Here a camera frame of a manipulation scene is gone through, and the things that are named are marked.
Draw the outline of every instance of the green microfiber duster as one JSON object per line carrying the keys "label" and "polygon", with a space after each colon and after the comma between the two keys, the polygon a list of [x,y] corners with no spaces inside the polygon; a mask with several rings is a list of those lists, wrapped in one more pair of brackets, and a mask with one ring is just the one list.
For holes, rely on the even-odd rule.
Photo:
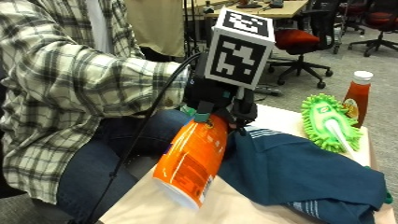
{"label": "green microfiber duster", "polygon": [[349,152],[360,149],[360,129],[352,127],[357,123],[345,114],[344,108],[335,96],[320,93],[303,102],[301,115],[304,129],[309,139],[332,152]]}

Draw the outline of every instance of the orange can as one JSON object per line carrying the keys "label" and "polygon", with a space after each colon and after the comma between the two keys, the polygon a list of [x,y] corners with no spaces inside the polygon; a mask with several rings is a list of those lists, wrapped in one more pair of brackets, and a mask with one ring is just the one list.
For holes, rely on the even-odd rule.
{"label": "orange can", "polygon": [[182,205],[200,209],[219,172],[228,138],[228,123],[216,115],[192,119],[163,154],[154,178]]}

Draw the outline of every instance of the dark green cloth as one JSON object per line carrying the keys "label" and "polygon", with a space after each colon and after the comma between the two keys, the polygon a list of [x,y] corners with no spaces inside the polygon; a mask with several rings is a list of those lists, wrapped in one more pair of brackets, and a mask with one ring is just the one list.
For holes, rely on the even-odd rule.
{"label": "dark green cloth", "polygon": [[388,193],[383,173],[305,138],[254,127],[231,136],[219,176],[254,202],[339,224],[375,223]]}

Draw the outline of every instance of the person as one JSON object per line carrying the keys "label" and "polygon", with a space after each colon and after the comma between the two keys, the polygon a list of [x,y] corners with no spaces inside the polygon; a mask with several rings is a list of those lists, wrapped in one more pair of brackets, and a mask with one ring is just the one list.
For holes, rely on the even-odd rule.
{"label": "person", "polygon": [[127,21],[132,24],[146,58],[171,62],[184,57],[183,0],[124,0],[124,3]]}
{"label": "person", "polygon": [[[122,167],[94,218],[110,173],[132,147],[179,63],[144,58],[124,0],[0,1],[0,62],[9,88],[2,118],[5,176],[78,223],[98,220],[138,178]],[[162,155],[188,116],[188,68],[162,98],[135,152]]]}

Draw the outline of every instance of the bottle cap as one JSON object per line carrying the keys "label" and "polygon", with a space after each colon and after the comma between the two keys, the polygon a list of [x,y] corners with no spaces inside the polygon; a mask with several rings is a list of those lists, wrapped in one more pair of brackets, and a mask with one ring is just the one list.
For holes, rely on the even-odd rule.
{"label": "bottle cap", "polygon": [[373,73],[368,71],[356,71],[353,73],[353,82],[361,85],[367,85],[371,83],[373,78]]}

